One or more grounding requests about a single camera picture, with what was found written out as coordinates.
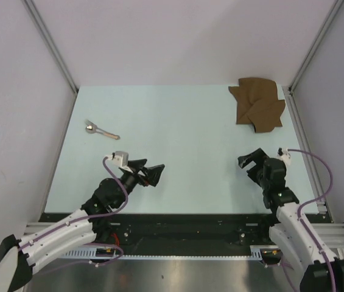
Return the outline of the brown cloth napkin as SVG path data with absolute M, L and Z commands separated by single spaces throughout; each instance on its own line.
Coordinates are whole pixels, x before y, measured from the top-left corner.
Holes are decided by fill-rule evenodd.
M 228 88 L 236 100 L 236 124 L 251 125 L 255 133 L 269 133 L 282 127 L 286 102 L 278 97 L 276 82 L 266 78 L 240 78 Z

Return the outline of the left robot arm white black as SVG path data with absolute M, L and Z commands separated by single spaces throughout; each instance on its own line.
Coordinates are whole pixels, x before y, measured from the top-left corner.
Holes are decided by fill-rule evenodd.
M 103 158 L 113 162 L 121 177 L 110 173 L 82 206 L 64 219 L 32 235 L 16 238 L 11 234 L 0 243 L 0 291 L 17 291 L 46 265 L 83 245 L 105 243 L 110 239 L 108 217 L 120 212 L 136 186 L 156 187 L 163 164 L 146 167 L 146 159 L 129 160 L 116 151 Z

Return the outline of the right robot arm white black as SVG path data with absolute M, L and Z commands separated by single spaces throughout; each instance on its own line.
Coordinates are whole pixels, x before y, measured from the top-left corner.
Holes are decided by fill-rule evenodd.
M 260 226 L 258 238 L 265 244 L 275 243 L 283 254 L 279 261 L 283 270 L 293 269 L 293 277 L 284 274 L 292 291 L 344 291 L 344 259 L 327 246 L 303 211 L 327 193 L 301 203 L 286 186 L 293 151 L 279 148 L 273 158 L 259 148 L 237 159 L 242 169 L 254 164 L 247 175 L 262 189 L 264 205 L 277 219 L 275 224 Z

